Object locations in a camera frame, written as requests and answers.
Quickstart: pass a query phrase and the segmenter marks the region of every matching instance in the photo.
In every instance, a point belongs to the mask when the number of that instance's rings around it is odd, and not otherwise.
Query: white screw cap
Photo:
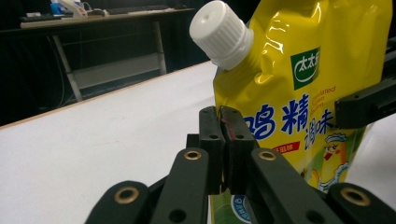
[[[190,36],[212,63],[230,70],[248,55],[253,31],[222,1],[212,1],[195,14]]]

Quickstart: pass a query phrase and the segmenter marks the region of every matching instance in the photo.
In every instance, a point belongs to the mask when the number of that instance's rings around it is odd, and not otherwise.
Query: yellow pouch
[[[261,147],[326,192],[345,179],[364,132],[338,129],[334,102],[380,81],[391,9],[386,0],[261,1],[250,52],[214,79],[217,108],[238,109]],[[241,196],[211,205],[213,223],[249,221]]]

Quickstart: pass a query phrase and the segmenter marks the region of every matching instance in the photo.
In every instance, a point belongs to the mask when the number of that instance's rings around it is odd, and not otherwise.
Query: desk leg
[[[155,37],[157,40],[158,65],[160,66],[161,75],[164,75],[166,74],[166,63],[165,63],[165,56],[163,54],[163,40],[161,38],[160,23],[155,21],[153,25],[155,30]]]
[[[77,101],[81,102],[82,101],[81,92],[79,91],[78,84],[70,68],[69,61],[67,61],[66,55],[64,54],[64,48],[62,47],[61,40],[57,35],[53,36],[53,40],[55,41],[56,48],[59,52],[59,55],[61,56],[62,63],[64,64],[64,70],[67,74],[67,78],[69,79],[70,85],[72,86],[73,93],[75,94]]]

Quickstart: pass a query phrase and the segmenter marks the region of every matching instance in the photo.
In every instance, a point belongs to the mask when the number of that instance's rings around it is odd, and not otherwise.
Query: green logo
[[[295,91],[308,85],[318,76],[319,54],[320,48],[317,48],[290,57]]]

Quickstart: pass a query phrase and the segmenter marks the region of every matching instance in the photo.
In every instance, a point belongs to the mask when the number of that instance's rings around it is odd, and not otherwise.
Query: screw hole
[[[306,212],[305,216],[306,216],[306,218],[308,218],[308,220],[311,223],[315,223],[315,224],[324,223],[324,217],[316,211],[308,211],[308,212]]]
[[[267,161],[274,161],[276,159],[276,155],[268,151],[259,152],[259,157]]]
[[[171,220],[174,223],[180,223],[186,219],[186,213],[183,210],[173,210],[169,214],[169,220]]]
[[[188,151],[184,154],[184,158],[189,161],[197,161],[202,157],[201,152],[199,151]]]
[[[124,187],[119,189],[114,195],[114,200],[120,204],[132,203],[139,196],[139,190],[134,187]]]
[[[367,195],[357,189],[345,188],[341,190],[341,195],[349,201],[350,203],[354,203],[358,206],[368,206],[371,204],[371,201]]]

